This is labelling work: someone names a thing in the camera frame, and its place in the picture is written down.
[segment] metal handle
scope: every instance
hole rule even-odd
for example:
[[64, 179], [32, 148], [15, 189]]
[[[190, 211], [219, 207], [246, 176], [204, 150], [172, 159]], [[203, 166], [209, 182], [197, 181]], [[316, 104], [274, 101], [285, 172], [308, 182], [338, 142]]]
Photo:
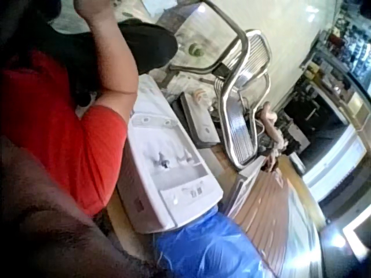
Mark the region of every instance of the metal handle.
[[207, 4], [212, 10], [216, 12], [232, 29], [236, 32], [237, 37], [228, 45], [225, 51], [221, 54], [221, 56], [213, 63], [212, 65], [206, 67], [206, 68], [194, 68], [194, 67], [184, 67], [180, 65], [173, 65], [170, 64], [168, 69], [170, 71], [183, 71], [183, 72], [189, 72], [192, 74], [200, 74], [200, 75], [206, 75], [210, 74], [213, 70], [215, 70], [220, 63], [228, 56], [230, 51], [235, 47], [238, 41], [241, 41], [242, 44], [242, 50], [240, 55], [240, 60], [243, 60], [244, 53], [246, 56], [250, 54], [250, 43], [248, 38], [246, 37], [245, 32], [238, 27], [238, 25], [229, 17], [227, 16], [221, 9], [219, 9], [215, 4], [213, 4], [210, 0], [203, 0], [201, 2], [204, 2]]

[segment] person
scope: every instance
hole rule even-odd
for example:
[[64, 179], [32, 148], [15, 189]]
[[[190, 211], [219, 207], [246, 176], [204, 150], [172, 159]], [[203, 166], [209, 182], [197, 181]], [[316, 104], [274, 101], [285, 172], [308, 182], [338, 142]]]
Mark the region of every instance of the person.
[[[1, 47], [1, 134], [38, 158], [94, 216], [118, 179], [139, 74], [165, 65], [177, 43], [159, 26], [117, 24], [110, 0], [74, 0], [74, 6], [91, 33], [56, 32], [32, 1], [20, 9], [14, 36]], [[101, 96], [79, 119], [75, 91], [81, 90]]]
[[2, 271], [36, 277], [172, 277], [117, 250], [25, 149], [1, 136]]
[[269, 153], [264, 164], [264, 171], [272, 172], [278, 167], [277, 157], [285, 149], [288, 142], [284, 139], [283, 134], [280, 130], [274, 126], [277, 121], [277, 114], [271, 111], [271, 104], [266, 101], [263, 105], [263, 109], [258, 112], [257, 117], [260, 119], [264, 126], [266, 136], [269, 138]]

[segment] blue plastic bag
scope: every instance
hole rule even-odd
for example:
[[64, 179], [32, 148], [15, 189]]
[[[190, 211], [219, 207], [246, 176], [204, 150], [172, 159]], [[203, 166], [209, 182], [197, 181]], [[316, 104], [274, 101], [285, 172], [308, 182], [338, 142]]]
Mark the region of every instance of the blue plastic bag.
[[160, 265], [176, 277], [263, 277], [256, 249], [217, 208], [180, 230], [156, 235], [154, 244]]

